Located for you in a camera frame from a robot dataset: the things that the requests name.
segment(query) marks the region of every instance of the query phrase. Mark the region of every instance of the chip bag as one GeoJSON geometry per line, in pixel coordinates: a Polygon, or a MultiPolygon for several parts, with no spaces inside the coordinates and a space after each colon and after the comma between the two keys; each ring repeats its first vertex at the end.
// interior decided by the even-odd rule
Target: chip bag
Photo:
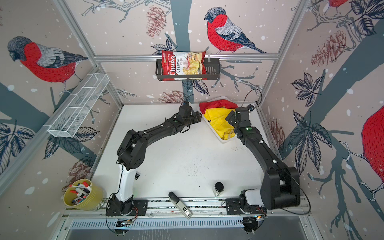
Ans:
{"type": "MultiPolygon", "coordinates": [[[[161,65],[163,75],[207,74],[203,64],[205,51],[202,53],[162,51],[161,65]]],[[[186,78],[166,78],[163,81],[185,80],[186,78]]]]}

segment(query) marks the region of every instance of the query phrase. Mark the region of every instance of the black mounting plate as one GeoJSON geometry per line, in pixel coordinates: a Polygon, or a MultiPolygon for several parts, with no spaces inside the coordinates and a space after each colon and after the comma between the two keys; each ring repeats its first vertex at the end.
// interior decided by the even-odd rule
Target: black mounting plate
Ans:
{"type": "MultiPolygon", "coordinates": [[[[113,209],[112,206],[113,204],[110,203],[112,199],[108,201],[108,206],[110,206],[109,209],[106,209],[105,214],[107,217],[125,217],[120,215],[120,210],[119,209],[113,209]]],[[[127,216],[136,216],[136,211],[133,209],[133,207],[137,207],[138,209],[138,216],[145,216],[145,213],[147,212],[147,205],[148,205],[148,200],[133,200],[132,201],[132,211],[127,215],[127,216]]]]}
{"type": "Polygon", "coordinates": [[[227,198],[225,199],[225,206],[227,209],[228,215],[239,215],[239,214],[260,214],[264,215],[264,213],[261,211],[263,210],[266,212],[265,207],[259,207],[259,206],[248,206],[247,211],[241,210],[241,205],[238,198],[227,198]]]}

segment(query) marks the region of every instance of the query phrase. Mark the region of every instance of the white mesh shelf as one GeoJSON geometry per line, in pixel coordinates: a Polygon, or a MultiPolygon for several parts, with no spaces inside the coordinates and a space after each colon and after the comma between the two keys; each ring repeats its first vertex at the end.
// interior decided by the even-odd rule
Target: white mesh shelf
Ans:
{"type": "Polygon", "coordinates": [[[88,80],[48,129],[54,137],[73,137],[109,83],[107,74],[88,75],[88,80]]]}

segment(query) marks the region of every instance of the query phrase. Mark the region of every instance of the white tabletop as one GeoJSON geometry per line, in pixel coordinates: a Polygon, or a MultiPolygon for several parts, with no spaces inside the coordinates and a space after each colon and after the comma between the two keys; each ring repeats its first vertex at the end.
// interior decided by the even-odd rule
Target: white tabletop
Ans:
{"type": "MultiPolygon", "coordinates": [[[[200,111],[198,104],[191,106],[200,111]]],[[[116,152],[127,131],[157,126],[178,109],[178,104],[124,105],[92,182],[104,188],[107,196],[116,192],[116,152]]],[[[250,113],[250,120],[267,142],[256,111],[250,113]]],[[[168,197],[170,191],[178,197],[214,197],[216,182],[224,185],[220,196],[237,197],[244,189],[260,187],[264,177],[259,163],[239,139],[221,143],[205,121],[150,145],[137,172],[140,177],[134,183],[135,198],[168,197]]]]}

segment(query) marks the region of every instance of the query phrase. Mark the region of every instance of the bottle with black cap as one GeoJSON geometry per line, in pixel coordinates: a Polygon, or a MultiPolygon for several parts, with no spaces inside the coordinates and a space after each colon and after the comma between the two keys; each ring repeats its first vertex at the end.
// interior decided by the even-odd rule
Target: bottle with black cap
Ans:
{"type": "Polygon", "coordinates": [[[221,182],[217,182],[214,185],[214,194],[215,197],[219,196],[224,191],[224,185],[221,182]]]}

